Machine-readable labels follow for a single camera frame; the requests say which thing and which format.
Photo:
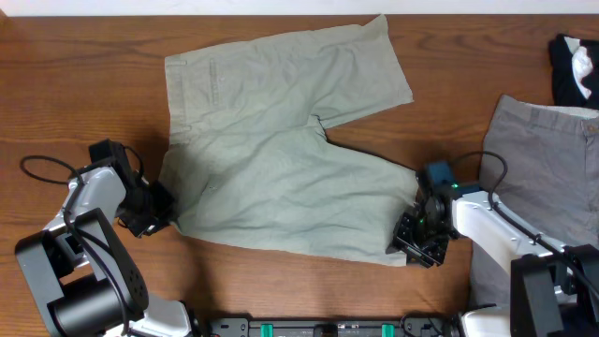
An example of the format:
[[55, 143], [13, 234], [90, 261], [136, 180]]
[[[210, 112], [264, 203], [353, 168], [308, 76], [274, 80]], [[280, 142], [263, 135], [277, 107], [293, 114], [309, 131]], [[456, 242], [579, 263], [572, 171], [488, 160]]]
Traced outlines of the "light green khaki shorts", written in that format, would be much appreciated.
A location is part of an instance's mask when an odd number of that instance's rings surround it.
[[336, 146], [329, 128], [408, 104], [387, 19], [221, 44], [165, 61], [159, 180], [187, 237], [402, 267], [393, 228], [415, 173]]

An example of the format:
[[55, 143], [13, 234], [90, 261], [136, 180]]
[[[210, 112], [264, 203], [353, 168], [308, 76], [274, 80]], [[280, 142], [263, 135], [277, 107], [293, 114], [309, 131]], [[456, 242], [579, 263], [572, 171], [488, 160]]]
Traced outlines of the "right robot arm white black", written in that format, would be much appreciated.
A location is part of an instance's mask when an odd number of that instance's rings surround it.
[[478, 183], [458, 183], [447, 162], [416, 175], [419, 194], [387, 247], [410, 264], [440, 266], [450, 241], [471, 239], [510, 279], [508, 305], [485, 304], [453, 318], [437, 336], [595, 336], [598, 251], [543, 234]]

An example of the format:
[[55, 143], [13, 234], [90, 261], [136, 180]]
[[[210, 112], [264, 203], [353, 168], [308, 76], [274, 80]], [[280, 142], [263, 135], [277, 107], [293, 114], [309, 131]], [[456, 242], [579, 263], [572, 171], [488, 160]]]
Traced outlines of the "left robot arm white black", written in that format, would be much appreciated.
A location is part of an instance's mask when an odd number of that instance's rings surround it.
[[57, 215], [15, 246], [15, 256], [52, 336], [198, 336], [193, 313], [151, 294], [113, 225], [135, 237], [172, 225], [174, 198], [128, 160], [132, 148], [105, 139], [90, 165], [73, 168]]

